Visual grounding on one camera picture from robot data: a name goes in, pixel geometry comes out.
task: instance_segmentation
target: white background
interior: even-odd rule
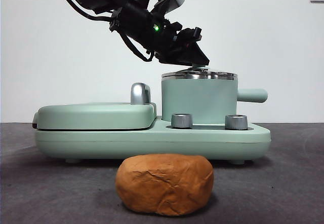
[[[151,0],[151,9],[157,0]],[[144,82],[161,113],[160,75],[184,69],[145,63],[108,24],[65,0],[2,0],[2,122],[31,122],[45,105],[129,101]],[[309,0],[186,0],[167,15],[202,28],[210,67],[240,88],[264,88],[264,104],[238,103],[252,122],[324,122],[324,5]]]

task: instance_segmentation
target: small pot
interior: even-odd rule
[[[162,119],[172,114],[192,114],[194,124],[223,124],[236,114],[237,101],[264,102],[263,89],[237,89],[237,75],[190,68],[162,75]]]

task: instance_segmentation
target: green led light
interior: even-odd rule
[[[155,31],[160,30],[160,27],[157,24],[154,24],[153,28],[154,28]]]

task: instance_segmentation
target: silver handle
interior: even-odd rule
[[[151,89],[147,84],[134,83],[131,89],[131,105],[151,103]]]

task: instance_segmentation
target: gray mat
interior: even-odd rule
[[[120,160],[67,165],[42,155],[31,124],[1,124],[1,223],[324,223],[324,124],[260,124],[266,157],[212,161],[213,194],[188,216],[137,214],[114,189]]]

